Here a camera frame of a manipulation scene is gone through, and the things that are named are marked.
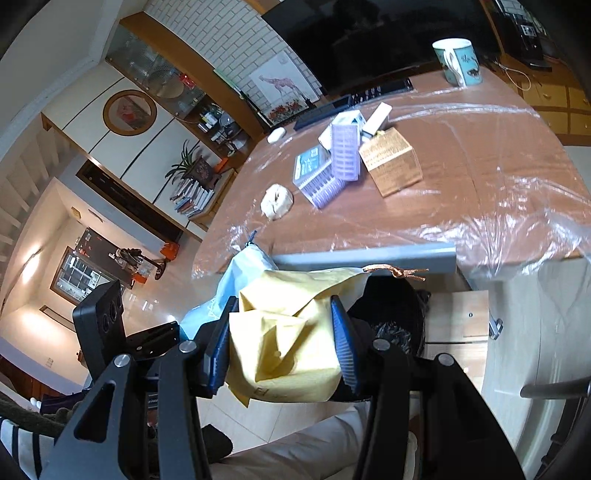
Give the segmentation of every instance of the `clear plastic table cover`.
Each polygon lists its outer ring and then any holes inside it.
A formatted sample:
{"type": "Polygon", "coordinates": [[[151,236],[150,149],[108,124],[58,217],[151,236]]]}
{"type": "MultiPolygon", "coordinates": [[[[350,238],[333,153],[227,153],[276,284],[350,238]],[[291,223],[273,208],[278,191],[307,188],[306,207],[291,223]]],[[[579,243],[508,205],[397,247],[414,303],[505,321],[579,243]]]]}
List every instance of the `clear plastic table cover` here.
{"type": "Polygon", "coordinates": [[[442,72],[411,78],[415,90],[380,101],[392,105],[385,128],[414,147],[423,180],[382,198],[362,167],[322,210],[292,184],[297,154],[315,146],[330,122],[287,128],[275,144],[260,142],[209,227],[193,276],[223,271],[257,230],[270,255],[451,242],[471,277],[530,273],[547,260],[591,251],[591,196],[560,141],[523,99],[483,68],[481,85],[449,86],[442,72]],[[294,205],[272,222],[260,202],[279,183],[294,205]]]}

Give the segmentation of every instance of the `mug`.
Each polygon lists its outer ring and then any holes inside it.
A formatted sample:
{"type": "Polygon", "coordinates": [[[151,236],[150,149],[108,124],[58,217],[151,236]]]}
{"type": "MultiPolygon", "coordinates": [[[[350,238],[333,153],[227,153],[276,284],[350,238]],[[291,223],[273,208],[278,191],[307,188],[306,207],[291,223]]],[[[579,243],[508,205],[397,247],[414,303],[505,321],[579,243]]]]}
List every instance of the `mug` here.
{"type": "Polygon", "coordinates": [[[470,40],[444,38],[434,42],[433,48],[449,83],[459,87],[482,83],[480,65],[470,40]]]}

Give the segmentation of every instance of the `striped sleeve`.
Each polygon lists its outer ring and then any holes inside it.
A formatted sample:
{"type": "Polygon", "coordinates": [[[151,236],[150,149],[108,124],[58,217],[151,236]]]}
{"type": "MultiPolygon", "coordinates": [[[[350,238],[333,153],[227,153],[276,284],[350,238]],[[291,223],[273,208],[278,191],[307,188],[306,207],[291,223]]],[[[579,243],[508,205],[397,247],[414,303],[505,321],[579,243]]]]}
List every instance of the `striped sleeve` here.
{"type": "Polygon", "coordinates": [[[20,429],[0,418],[0,440],[26,476],[38,480],[53,450],[53,438],[20,429]]]}

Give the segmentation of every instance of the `black television screen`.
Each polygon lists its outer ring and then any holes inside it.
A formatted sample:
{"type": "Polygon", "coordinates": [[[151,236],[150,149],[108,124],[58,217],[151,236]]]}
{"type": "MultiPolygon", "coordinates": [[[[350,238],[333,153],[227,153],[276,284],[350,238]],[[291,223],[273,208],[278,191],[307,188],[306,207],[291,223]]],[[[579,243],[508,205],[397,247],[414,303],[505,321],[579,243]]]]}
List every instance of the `black television screen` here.
{"type": "Polygon", "coordinates": [[[436,61],[431,44],[442,38],[500,52],[479,0],[284,0],[263,19],[329,93],[436,61]]]}

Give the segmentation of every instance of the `round framed picture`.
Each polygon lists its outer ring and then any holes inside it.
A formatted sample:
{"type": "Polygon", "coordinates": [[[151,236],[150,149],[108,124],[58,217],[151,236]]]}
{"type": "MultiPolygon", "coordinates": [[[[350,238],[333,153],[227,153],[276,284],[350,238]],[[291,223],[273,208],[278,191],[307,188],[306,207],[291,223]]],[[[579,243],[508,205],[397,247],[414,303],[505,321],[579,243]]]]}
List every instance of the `round framed picture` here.
{"type": "Polygon", "coordinates": [[[139,135],[156,121],[156,103],[141,90],[123,90],[107,100],[103,120],[117,135],[139,135]]]}

